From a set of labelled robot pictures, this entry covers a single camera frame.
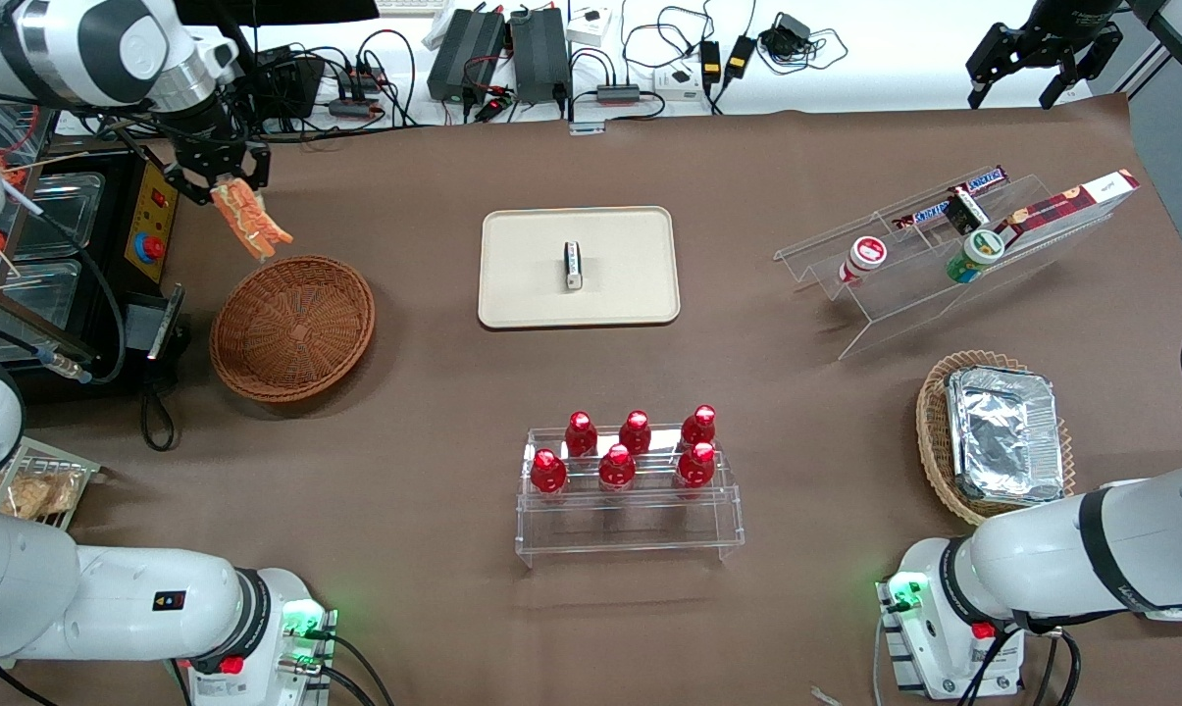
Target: brown wicker basket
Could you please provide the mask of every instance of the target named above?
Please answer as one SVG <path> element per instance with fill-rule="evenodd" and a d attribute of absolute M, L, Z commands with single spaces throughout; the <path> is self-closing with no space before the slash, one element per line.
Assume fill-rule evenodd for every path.
<path fill-rule="evenodd" d="M 953 473 L 953 434 L 948 425 L 948 389 L 944 382 L 954 371 L 973 365 L 993 365 L 1008 370 L 1026 370 L 1014 358 L 989 350 L 962 350 L 942 358 L 926 376 L 917 396 L 917 446 L 922 452 L 922 468 L 926 479 L 935 487 L 940 500 L 948 505 L 959 518 L 972 525 L 982 524 L 993 514 L 1020 510 L 1018 505 L 972 500 L 959 491 Z M 1058 436 L 1061 439 L 1061 468 L 1066 496 L 1074 496 L 1074 455 L 1070 452 L 1070 433 L 1065 421 L 1058 419 Z"/>
<path fill-rule="evenodd" d="M 343 380 L 376 323 L 356 270 L 320 255 L 277 260 L 241 280 L 210 325 L 210 364 L 259 402 L 296 402 Z"/>

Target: table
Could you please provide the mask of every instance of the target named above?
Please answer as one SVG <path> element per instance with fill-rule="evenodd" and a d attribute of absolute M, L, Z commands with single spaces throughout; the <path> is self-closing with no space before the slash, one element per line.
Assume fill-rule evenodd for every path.
<path fill-rule="evenodd" d="M 582 8 L 585 5 L 598 5 L 590 0 L 561 0 L 557 6 Z M 753 15 L 752 37 L 756 37 L 773 22 L 774 13 L 788 12 L 795 14 L 807 26 L 813 28 L 833 27 L 850 46 L 846 59 L 829 69 L 829 71 L 805 71 L 788 77 L 777 77 L 767 71 L 760 57 L 748 64 L 747 76 L 735 82 L 720 106 L 726 112 L 775 112 L 784 109 L 795 109 L 805 112 L 869 112 L 869 111 L 918 111 L 920 109 L 942 109 L 966 106 L 966 96 L 970 93 L 970 77 L 966 72 L 966 59 L 982 39 L 987 27 L 1002 21 L 1008 26 L 1021 26 L 1030 14 L 1034 0 L 1004 0 L 1000 2 L 960 2 L 957 0 L 909 0 L 897 2 L 891 0 L 856 0 L 843 2 L 811 2 L 800 8 L 784 0 L 759 0 Z M 456 0 L 460 8 L 474 8 L 475 0 Z M 625 63 L 621 59 L 622 8 L 625 8 L 625 30 L 654 22 L 656 13 L 667 5 L 699 9 L 701 0 L 603 0 L 603 5 L 613 8 L 608 41 L 603 45 L 605 53 L 615 58 L 617 72 L 625 80 Z M 511 9 L 519 5 L 505 5 Z M 710 0 L 708 13 L 715 20 L 716 31 L 712 39 L 721 43 L 722 63 L 729 57 L 729 48 L 735 37 L 747 27 L 747 0 Z M 695 39 L 702 31 L 702 19 L 683 17 L 680 13 L 667 13 L 665 21 L 682 27 L 686 35 Z M 259 28 L 260 48 L 273 48 L 291 43 L 301 43 L 309 48 L 327 45 L 345 50 L 355 58 L 359 43 L 377 28 L 390 27 L 403 32 L 411 41 L 416 54 L 417 83 L 413 102 L 411 116 L 427 124 L 443 124 L 446 114 L 442 105 L 429 98 L 424 80 L 434 65 L 434 52 L 421 46 L 420 39 L 429 32 L 430 19 L 382 18 L 358 22 L 331 24 L 331 26 L 264 26 Z M 197 34 L 217 34 L 215 27 L 194 27 Z M 242 27 L 251 37 L 249 27 Z M 398 85 L 400 95 L 407 97 L 408 58 L 402 43 L 394 37 L 382 37 L 368 44 L 375 50 L 389 69 L 390 79 Z M 340 61 L 333 52 L 326 57 Z M 673 57 L 673 50 L 656 35 L 656 32 L 639 32 L 630 45 L 634 59 L 655 64 Z M 1039 95 L 1052 80 L 1056 71 L 1033 69 L 999 82 L 983 103 L 987 108 L 996 106 L 1038 106 Z M 495 82 L 513 83 L 513 69 L 500 67 Z M 650 72 L 635 69 L 631 79 L 639 83 L 641 89 L 652 86 Z M 571 95 L 592 90 L 603 80 L 603 69 L 591 60 L 578 61 L 573 72 Z M 1076 85 L 1061 102 L 1087 98 L 1092 95 L 1086 83 Z M 337 90 L 331 82 L 322 86 L 320 103 L 337 98 Z M 604 119 L 606 117 L 628 115 L 628 112 L 652 111 L 650 106 L 635 109 L 600 109 L 591 98 L 578 103 L 578 118 L 585 121 Z M 707 115 L 707 103 L 670 104 L 663 116 Z M 453 123 L 461 121 L 459 106 L 452 106 Z M 539 104 L 525 111 L 518 111 L 514 119 L 551 121 L 558 119 L 559 111 L 554 103 Z M 327 116 L 326 108 L 318 106 L 310 117 L 313 124 L 327 129 L 338 124 L 344 129 L 353 127 L 351 121 L 337 121 Z M 496 117 L 504 122 L 505 117 Z M 389 124 L 389 119 L 379 124 Z M 78 123 L 70 117 L 63 119 L 63 130 L 78 134 Z"/>
<path fill-rule="evenodd" d="M 1182 245 L 1147 179 L 1087 247 L 840 363 L 846 331 L 827 300 L 769 260 L 979 164 L 1057 188 L 1118 167 L 1143 177 L 1121 97 L 1051 112 L 680 117 L 595 137 L 478 125 L 304 149 L 277 149 L 267 202 L 297 239 L 282 255 L 333 255 L 374 285 L 377 338 L 348 383 L 316 404 L 262 408 L 210 374 L 210 315 L 255 265 L 213 210 L 186 206 L 165 279 L 188 287 L 196 336 L 170 397 L 180 446 L 147 451 L 132 399 L 34 408 L 30 429 L 113 468 L 85 493 L 77 540 L 298 572 L 343 609 L 343 635 L 401 706 L 808 704 L 810 685 L 868 704 L 873 579 L 913 542 L 968 532 L 933 496 L 914 436 L 914 396 L 954 350 L 1011 354 L 1052 378 L 1079 491 L 1182 466 Z M 637 203 L 675 222 L 675 323 L 479 325 L 485 215 Z M 681 420 L 700 402 L 719 410 L 747 545 L 723 565 L 609 553 L 525 571 L 513 553 L 525 429 L 578 407 Z M 1182 704 L 1182 624 L 1121 616 L 1074 634 L 1079 704 Z M 1034 685 L 1045 649 L 1027 652 Z M 178 698 L 158 665 L 15 674 L 65 705 Z M 17 704 L 0 684 L 0 706 Z"/>

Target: power supply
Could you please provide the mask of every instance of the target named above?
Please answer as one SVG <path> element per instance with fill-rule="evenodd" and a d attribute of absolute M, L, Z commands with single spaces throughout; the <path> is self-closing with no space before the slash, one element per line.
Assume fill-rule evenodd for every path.
<path fill-rule="evenodd" d="M 491 85 L 499 53 L 505 47 L 505 17 L 501 13 L 473 13 L 456 9 L 452 26 L 442 39 L 434 67 L 429 71 L 429 97 L 435 101 L 462 101 L 465 90 L 473 93 L 475 103 L 485 101 L 480 85 Z M 469 65 L 469 59 L 482 59 Z"/>
<path fill-rule="evenodd" d="M 524 103 L 569 98 L 569 47 L 561 9 L 520 9 L 511 14 L 517 99 Z"/>

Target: red bottle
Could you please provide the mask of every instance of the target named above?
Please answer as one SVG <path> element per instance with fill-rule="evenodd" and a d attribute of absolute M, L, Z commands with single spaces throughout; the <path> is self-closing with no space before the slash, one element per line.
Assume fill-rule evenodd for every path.
<path fill-rule="evenodd" d="M 677 460 L 677 485 L 681 487 L 702 487 L 712 481 L 717 465 L 713 460 L 712 443 L 701 441 L 682 452 Z"/>
<path fill-rule="evenodd" d="M 573 412 L 569 415 L 569 426 L 564 428 L 564 446 L 569 456 L 585 456 L 593 453 L 599 443 L 599 433 L 591 425 L 591 415 L 585 412 Z"/>
<path fill-rule="evenodd" d="M 533 453 L 533 466 L 528 469 L 528 482 L 533 484 L 539 492 L 564 491 L 564 484 L 569 480 L 569 469 L 564 467 L 564 461 L 557 456 L 551 448 L 539 448 Z"/>
<path fill-rule="evenodd" d="M 696 443 L 712 443 L 712 438 L 716 436 L 717 429 L 713 425 L 717 419 L 717 413 L 708 404 L 700 404 L 695 408 L 694 415 L 688 416 L 682 422 L 682 443 L 695 446 Z"/>
<path fill-rule="evenodd" d="M 648 453 L 648 449 L 652 447 L 652 428 L 648 422 L 648 412 L 631 412 L 625 417 L 625 423 L 621 425 L 617 441 L 634 456 Z"/>
<path fill-rule="evenodd" d="M 613 443 L 599 460 L 599 491 L 626 491 L 635 481 L 635 459 L 621 443 Z"/>

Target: aluminum foil container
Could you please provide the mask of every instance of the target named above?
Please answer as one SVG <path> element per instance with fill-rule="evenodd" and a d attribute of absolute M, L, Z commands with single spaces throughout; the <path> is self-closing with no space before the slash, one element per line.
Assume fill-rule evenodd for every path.
<path fill-rule="evenodd" d="M 972 500 L 1039 505 L 1064 497 L 1061 439 L 1044 376 L 976 365 L 948 376 L 955 481 Z"/>

